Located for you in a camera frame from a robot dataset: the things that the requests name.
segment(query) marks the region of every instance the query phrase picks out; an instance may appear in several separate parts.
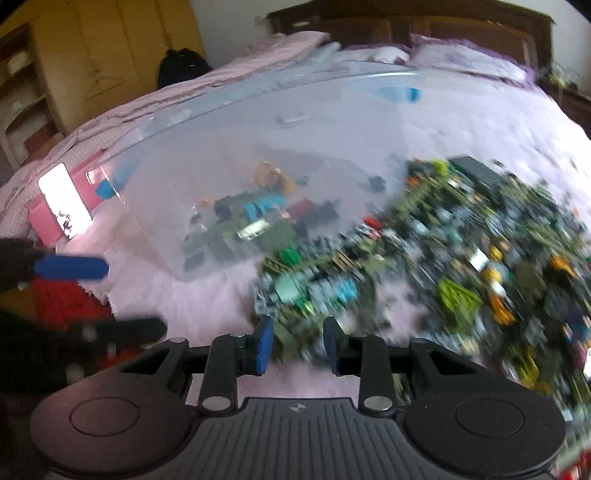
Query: white wall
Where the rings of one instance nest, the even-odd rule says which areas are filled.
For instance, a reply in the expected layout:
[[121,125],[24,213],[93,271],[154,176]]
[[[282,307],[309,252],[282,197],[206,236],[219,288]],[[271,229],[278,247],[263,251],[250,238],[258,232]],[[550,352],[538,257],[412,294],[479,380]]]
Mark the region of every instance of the white wall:
[[591,93],[591,23],[566,0],[509,0],[509,3],[545,13],[554,19],[554,61],[571,68],[580,90]]
[[247,46],[271,32],[264,19],[269,12],[306,0],[191,0],[207,59],[219,67],[243,55]]

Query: black backpack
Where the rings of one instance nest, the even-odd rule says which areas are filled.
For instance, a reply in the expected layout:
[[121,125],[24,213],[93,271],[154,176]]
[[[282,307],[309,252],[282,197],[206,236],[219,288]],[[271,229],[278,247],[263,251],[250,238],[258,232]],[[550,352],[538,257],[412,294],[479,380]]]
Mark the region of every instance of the black backpack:
[[212,68],[199,53],[188,48],[182,48],[181,50],[169,48],[160,63],[158,88],[161,89],[173,83],[196,79],[211,71]]

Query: circular pad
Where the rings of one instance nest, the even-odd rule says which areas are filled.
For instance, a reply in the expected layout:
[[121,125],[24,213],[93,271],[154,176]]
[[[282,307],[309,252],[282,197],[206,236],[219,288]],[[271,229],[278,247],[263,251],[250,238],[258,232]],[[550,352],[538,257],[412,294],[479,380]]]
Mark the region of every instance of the circular pad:
[[504,400],[475,398],[457,408],[456,420],[474,435],[503,438],[522,427],[524,416],[520,409]]
[[123,398],[101,397],[80,403],[70,416],[81,433],[108,437],[129,430],[139,419],[139,408]]
[[35,409],[31,437],[39,451],[72,476],[109,478],[141,472],[173,454],[190,427],[184,402],[150,376],[99,375]]
[[528,391],[425,395],[409,405],[404,428],[435,463],[462,475],[500,478],[548,467],[565,432],[552,399]]

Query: red lego piece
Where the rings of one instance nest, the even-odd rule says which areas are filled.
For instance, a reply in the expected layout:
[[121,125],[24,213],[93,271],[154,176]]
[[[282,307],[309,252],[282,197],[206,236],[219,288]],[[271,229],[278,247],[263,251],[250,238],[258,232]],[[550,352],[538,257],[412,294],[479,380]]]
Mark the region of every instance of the red lego piece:
[[308,199],[303,199],[301,202],[295,203],[287,208],[287,213],[290,214],[292,220],[297,220],[300,217],[303,217],[306,213],[314,208],[314,202],[309,201]]
[[381,230],[385,227],[385,225],[382,222],[380,222],[377,218],[371,217],[369,215],[363,217],[363,222],[367,226],[373,228],[374,230]]

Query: shelf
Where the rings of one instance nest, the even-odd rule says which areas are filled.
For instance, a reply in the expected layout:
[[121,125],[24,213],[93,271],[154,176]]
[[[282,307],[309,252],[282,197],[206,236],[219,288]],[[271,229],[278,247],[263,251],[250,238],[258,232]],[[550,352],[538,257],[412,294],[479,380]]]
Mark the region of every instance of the shelf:
[[46,101],[45,95],[41,95],[29,103],[27,106],[21,108],[21,110],[14,116],[9,122],[4,123],[4,131],[8,132],[21,125],[27,118],[28,114],[31,113],[37,105]]
[[23,79],[25,79],[31,73],[35,73],[33,69],[33,61],[30,60],[26,65],[19,68],[16,72],[10,75],[6,81],[0,83],[0,96],[10,92],[14,87],[18,86]]

